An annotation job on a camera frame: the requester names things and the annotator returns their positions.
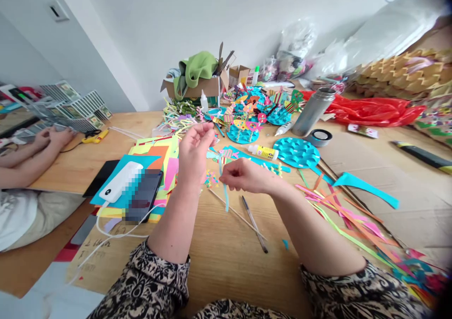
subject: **green fabric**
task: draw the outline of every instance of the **green fabric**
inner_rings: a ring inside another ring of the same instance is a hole
[[[218,66],[215,57],[202,51],[189,57],[188,60],[179,62],[180,76],[174,79],[174,95],[177,100],[182,100],[188,87],[195,88],[199,78],[211,79],[212,74]]]

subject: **white power bank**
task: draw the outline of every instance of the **white power bank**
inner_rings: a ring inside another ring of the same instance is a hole
[[[136,179],[141,173],[143,165],[130,161],[123,169],[104,187],[99,193],[99,196],[113,204],[122,194],[122,191],[132,182],[132,179]]]

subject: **beige pants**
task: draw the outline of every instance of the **beige pants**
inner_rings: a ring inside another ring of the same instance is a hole
[[[46,236],[66,220],[84,200],[78,194],[39,192],[34,222],[28,231],[5,251],[31,244]]]

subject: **light switch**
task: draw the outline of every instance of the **light switch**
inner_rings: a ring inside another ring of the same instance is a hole
[[[61,22],[61,21],[69,20],[69,16],[67,15],[67,13],[65,12],[63,7],[60,5],[60,3],[57,0],[50,2],[48,4],[48,9],[49,9],[50,15],[52,16],[52,18],[55,21]]]

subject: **water bottle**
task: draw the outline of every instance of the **water bottle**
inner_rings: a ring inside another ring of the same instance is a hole
[[[335,90],[331,88],[319,88],[317,92],[311,95],[311,98],[303,108],[303,111],[292,127],[292,133],[302,138],[307,136],[335,97]]]

